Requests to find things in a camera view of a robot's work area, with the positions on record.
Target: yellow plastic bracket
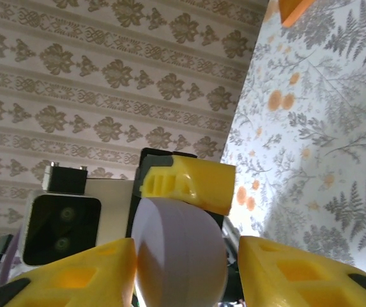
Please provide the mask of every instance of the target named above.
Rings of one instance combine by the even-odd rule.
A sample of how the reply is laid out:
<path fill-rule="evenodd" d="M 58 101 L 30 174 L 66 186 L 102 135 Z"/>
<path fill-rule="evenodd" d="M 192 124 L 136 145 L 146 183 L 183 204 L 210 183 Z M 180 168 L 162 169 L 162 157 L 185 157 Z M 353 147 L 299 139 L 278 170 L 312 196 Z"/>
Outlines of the yellow plastic bracket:
<path fill-rule="evenodd" d="M 133 239 L 120 239 L 21 274 L 31 283 L 6 306 L 130 307 L 136 269 Z"/>
<path fill-rule="evenodd" d="M 227 216 L 234 194 L 235 166 L 173 155 L 172 166 L 153 166 L 141 186 L 142 197 L 185 201 Z"/>
<path fill-rule="evenodd" d="M 366 273 L 323 256 L 241 237 L 238 265 L 249 307 L 366 306 L 366 290 L 348 276 Z"/>

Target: wallpaper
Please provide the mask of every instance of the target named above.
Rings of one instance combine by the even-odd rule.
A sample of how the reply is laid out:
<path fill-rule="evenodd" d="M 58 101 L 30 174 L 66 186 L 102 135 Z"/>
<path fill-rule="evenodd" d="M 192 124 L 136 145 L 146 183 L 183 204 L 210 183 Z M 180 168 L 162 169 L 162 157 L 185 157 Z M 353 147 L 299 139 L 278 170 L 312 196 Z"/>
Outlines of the wallpaper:
<path fill-rule="evenodd" d="M 145 146 L 218 161 L 265 10 L 0 0 L 0 234 L 51 161 L 100 178 L 133 178 Z"/>
<path fill-rule="evenodd" d="M 366 271 L 366 0 L 270 1 L 222 161 L 242 234 Z"/>

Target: orange flower pattern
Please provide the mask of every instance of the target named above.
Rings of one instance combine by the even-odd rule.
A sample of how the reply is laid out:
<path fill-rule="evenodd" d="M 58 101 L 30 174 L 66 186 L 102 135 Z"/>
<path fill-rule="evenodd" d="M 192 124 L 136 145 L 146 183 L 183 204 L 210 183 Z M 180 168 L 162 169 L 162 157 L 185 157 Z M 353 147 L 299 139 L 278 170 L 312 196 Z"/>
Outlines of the orange flower pattern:
<path fill-rule="evenodd" d="M 290 110 L 295 102 L 295 96 L 293 94 L 287 94 L 282 100 L 281 104 L 284 110 Z"/>
<path fill-rule="evenodd" d="M 290 80 L 289 80 L 289 84 L 290 84 L 290 85 L 294 85 L 294 84 L 298 83 L 299 78 L 300 78 L 300 74 L 299 74 L 298 72 L 295 72 L 295 73 L 291 76 L 291 78 L 290 78 Z"/>
<path fill-rule="evenodd" d="M 366 0 L 336 2 L 285 28 L 269 1 L 222 161 L 243 233 L 366 271 Z"/>
<path fill-rule="evenodd" d="M 271 93 L 268 100 L 268 109 L 270 111 L 276 111 L 282 101 L 282 93 L 279 90 L 275 90 Z"/>
<path fill-rule="evenodd" d="M 247 200 L 247 190 L 241 186 L 236 193 L 236 201 L 243 205 Z"/>
<path fill-rule="evenodd" d="M 254 182 L 252 183 L 252 188 L 254 189 L 254 190 L 258 190 L 258 188 L 259 188 L 259 180 L 254 180 Z"/>
<path fill-rule="evenodd" d="M 247 199 L 247 209 L 249 211 L 254 211 L 255 209 L 255 198 L 253 198 L 252 196 L 248 197 Z"/>

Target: floral wallpaper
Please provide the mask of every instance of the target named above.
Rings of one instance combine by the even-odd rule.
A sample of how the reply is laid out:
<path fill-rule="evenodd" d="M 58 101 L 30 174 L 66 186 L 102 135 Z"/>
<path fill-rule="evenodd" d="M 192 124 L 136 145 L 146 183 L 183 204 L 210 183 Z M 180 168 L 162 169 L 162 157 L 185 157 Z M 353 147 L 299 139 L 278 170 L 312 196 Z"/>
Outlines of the floral wallpaper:
<path fill-rule="evenodd" d="M 133 178 L 141 148 L 218 161 L 262 0 L 0 0 L 0 234 L 45 166 Z"/>
<path fill-rule="evenodd" d="M 231 221 L 366 271 L 366 0 L 271 0 L 222 156 Z"/>

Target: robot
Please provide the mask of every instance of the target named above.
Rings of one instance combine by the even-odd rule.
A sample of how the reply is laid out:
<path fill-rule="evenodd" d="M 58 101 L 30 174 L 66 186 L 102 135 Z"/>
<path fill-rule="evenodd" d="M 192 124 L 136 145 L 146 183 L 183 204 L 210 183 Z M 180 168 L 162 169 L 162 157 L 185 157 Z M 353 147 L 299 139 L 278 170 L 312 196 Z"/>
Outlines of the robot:
<path fill-rule="evenodd" d="M 93 210 L 85 211 L 83 224 L 96 223 L 94 215 L 104 216 L 95 227 L 95 246 L 78 245 L 84 250 L 73 249 L 59 260 L 26 254 L 34 240 L 30 221 L 37 212 L 29 206 L 19 246 L 26 255 L 22 261 L 34 268 L 0 287 L 0 307 L 213 307 L 233 285 L 234 296 L 252 307 L 366 306 L 365 272 L 266 239 L 242 236 L 238 271 L 230 271 L 231 252 L 221 229 L 231 208 L 234 178 L 234 166 L 145 148 L 135 180 L 118 182 L 119 197 L 126 201 L 131 196 L 129 206 L 117 214 L 107 205 L 108 186 L 97 193 L 88 183 L 83 191 L 69 188 L 90 192 L 88 198 L 103 193 L 107 200 L 101 197 L 100 207 L 95 200 L 86 202 Z M 54 186 L 50 181 L 47 192 L 63 195 L 59 188 L 48 189 Z M 35 193 L 29 203 L 39 197 Z M 61 217 L 69 219 L 72 211 L 65 212 Z M 41 226 L 36 229 L 42 233 Z"/>

